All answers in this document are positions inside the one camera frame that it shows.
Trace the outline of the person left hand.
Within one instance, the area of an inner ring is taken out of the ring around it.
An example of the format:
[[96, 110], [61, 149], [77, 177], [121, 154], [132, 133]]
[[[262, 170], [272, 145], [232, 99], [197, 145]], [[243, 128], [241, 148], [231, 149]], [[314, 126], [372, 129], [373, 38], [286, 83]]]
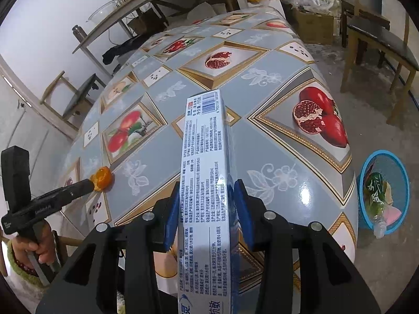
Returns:
[[52, 264], [56, 260], [54, 237], [51, 226], [46, 220], [43, 220], [42, 235], [38, 243], [17, 235], [11, 240], [11, 245], [16, 261], [27, 268], [33, 269], [27, 252], [37, 254], [39, 264]]

